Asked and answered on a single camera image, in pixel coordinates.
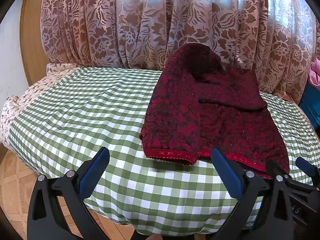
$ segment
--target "white wall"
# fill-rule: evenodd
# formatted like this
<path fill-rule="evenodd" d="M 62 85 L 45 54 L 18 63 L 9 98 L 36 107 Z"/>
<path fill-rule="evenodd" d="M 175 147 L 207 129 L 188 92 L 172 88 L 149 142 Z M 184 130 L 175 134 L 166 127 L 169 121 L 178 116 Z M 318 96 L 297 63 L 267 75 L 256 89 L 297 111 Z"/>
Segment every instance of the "white wall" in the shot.
<path fill-rule="evenodd" d="M 20 12 L 16 0 L 0 24 L 0 113 L 8 96 L 21 96 L 28 88 L 20 52 Z"/>

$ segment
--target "knitted sweater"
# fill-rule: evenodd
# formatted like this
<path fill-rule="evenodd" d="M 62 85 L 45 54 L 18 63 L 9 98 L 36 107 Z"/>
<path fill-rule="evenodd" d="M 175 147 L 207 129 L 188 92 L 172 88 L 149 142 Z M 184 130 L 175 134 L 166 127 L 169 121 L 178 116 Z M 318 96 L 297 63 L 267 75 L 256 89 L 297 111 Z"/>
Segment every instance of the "knitted sweater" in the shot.
<path fill-rule="evenodd" d="M 244 169 L 264 175 L 275 160 L 286 172 L 286 147 L 255 72 L 226 73 L 209 47 L 189 43 L 168 60 L 152 94 L 140 139 L 149 158 L 194 164 L 218 147 Z"/>

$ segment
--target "bed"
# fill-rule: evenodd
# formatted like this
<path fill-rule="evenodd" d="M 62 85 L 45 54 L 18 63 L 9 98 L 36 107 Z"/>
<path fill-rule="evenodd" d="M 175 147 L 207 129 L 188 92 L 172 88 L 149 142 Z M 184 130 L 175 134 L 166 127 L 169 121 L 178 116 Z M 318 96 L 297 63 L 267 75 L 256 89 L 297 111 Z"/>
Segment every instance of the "bed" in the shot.
<path fill-rule="evenodd" d="M 193 166 L 148 159 L 140 129 L 161 71 L 48 64 L 47 76 L 21 97 L 7 100 L 1 140 L 30 169 L 48 177 L 76 170 L 101 146 L 110 163 L 92 196 L 95 212 L 143 234 L 182 236 L 212 233 L 236 200 L 211 163 Z M 302 156 L 320 165 L 320 143 L 294 103 L 261 93 L 268 103 L 290 162 L 290 175 L 311 183 L 295 165 Z M 255 219 L 261 199 L 248 221 Z"/>

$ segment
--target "pink cloth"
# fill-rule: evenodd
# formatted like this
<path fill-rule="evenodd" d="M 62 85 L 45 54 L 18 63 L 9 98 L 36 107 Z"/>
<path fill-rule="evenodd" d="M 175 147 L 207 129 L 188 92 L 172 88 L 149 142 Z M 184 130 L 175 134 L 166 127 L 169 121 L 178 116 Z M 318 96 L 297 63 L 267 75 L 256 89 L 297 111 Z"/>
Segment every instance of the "pink cloth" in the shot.
<path fill-rule="evenodd" d="M 320 60 L 316 59 L 311 63 L 309 73 L 309 83 L 316 89 L 320 90 Z"/>

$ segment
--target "curtain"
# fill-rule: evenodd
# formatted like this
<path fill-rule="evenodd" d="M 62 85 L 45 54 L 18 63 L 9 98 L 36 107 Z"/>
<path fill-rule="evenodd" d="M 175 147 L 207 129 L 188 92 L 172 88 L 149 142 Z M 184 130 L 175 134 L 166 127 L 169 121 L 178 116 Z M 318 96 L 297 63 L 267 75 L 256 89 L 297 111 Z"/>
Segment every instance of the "curtain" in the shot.
<path fill-rule="evenodd" d="M 253 69 L 261 91 L 298 103 L 320 35 L 304 0 L 43 0 L 51 62 L 163 70 L 185 43 Z"/>

